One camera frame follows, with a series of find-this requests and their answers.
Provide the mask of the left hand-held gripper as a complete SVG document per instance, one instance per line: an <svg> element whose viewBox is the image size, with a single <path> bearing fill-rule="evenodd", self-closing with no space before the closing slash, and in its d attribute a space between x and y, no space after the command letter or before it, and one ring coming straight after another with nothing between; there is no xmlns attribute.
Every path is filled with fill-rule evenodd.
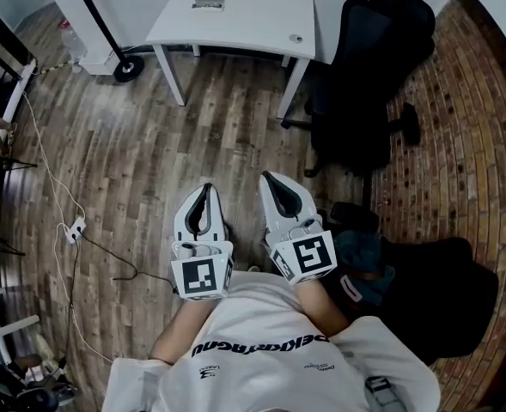
<svg viewBox="0 0 506 412"><path fill-rule="evenodd" d="M174 216L171 267L178 294L185 300L215 300L229 292L233 245L217 189L210 183L190 193Z"/></svg>

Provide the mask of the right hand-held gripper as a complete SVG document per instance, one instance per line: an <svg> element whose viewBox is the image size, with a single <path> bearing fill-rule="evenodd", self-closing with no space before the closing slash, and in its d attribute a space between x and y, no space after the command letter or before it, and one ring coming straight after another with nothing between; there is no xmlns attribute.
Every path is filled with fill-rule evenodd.
<svg viewBox="0 0 506 412"><path fill-rule="evenodd" d="M310 192L295 180L271 171L259 178L264 216L263 244L289 285L327 275L337 267L332 234Z"/></svg>

